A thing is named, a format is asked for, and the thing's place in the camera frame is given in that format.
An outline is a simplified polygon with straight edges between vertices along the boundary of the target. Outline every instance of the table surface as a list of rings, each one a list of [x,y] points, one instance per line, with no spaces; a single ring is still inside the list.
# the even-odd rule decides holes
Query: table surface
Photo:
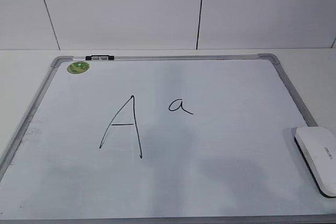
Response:
[[[4,50],[0,51],[0,153],[57,56],[187,56],[275,54],[319,126],[336,134],[336,49]]]

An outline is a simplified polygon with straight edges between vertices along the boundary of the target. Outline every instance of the whiteboard eraser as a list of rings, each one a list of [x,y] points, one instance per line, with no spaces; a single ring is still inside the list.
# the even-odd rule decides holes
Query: whiteboard eraser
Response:
[[[336,197],[336,138],[323,127],[300,127],[295,139],[303,157],[326,197]]]

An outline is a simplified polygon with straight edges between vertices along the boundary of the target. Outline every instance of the black handwriting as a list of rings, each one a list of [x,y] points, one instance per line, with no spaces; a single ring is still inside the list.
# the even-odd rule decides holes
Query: black handwriting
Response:
[[[180,101],[180,105],[179,105],[176,109],[172,110],[172,109],[171,109],[171,106],[172,106],[175,102],[177,102],[177,101]],[[176,100],[174,100],[174,101],[169,105],[169,107],[168,107],[169,111],[176,111],[176,110],[178,110],[178,109],[180,109],[180,108],[181,108],[183,111],[189,113],[190,115],[193,115],[193,114],[194,114],[194,113],[191,113],[191,112],[189,112],[188,110],[186,110],[186,109],[183,108],[183,101],[182,101],[182,99],[176,99]]]
[[[126,106],[126,104],[133,100],[133,118],[134,118],[134,124],[133,123],[126,123],[126,124],[112,124],[113,120],[116,118],[116,116],[119,114],[119,112]],[[111,122],[109,123],[109,126],[106,128],[105,133],[103,135],[103,138],[101,139],[99,148],[101,149],[105,139],[107,137],[107,131],[109,130],[109,127],[111,126],[122,126],[122,125],[135,125],[135,129],[136,129],[136,134],[138,136],[138,143],[139,143],[139,149],[140,149],[140,158],[142,158],[142,149],[141,149],[141,143],[140,143],[140,136],[139,136],[139,130],[138,130],[138,125],[137,125],[137,119],[135,118],[135,97],[133,95],[131,95],[131,98],[127,100],[127,102],[120,108],[120,110],[118,110],[118,112],[114,115],[114,117],[112,118]]]

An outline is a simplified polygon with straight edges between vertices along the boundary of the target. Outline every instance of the whiteboard surface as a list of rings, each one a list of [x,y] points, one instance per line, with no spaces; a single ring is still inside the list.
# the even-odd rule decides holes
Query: whiteboard surface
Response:
[[[2,219],[331,214],[268,60],[62,63],[0,182]],[[109,122],[135,97],[134,125]],[[169,111],[175,99],[181,109]],[[134,123],[128,103],[114,123]]]

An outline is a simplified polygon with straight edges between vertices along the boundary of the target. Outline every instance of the green magnet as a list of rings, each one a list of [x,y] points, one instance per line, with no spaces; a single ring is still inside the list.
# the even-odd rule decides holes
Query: green magnet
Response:
[[[69,73],[84,73],[90,65],[85,61],[77,61],[68,66]]]

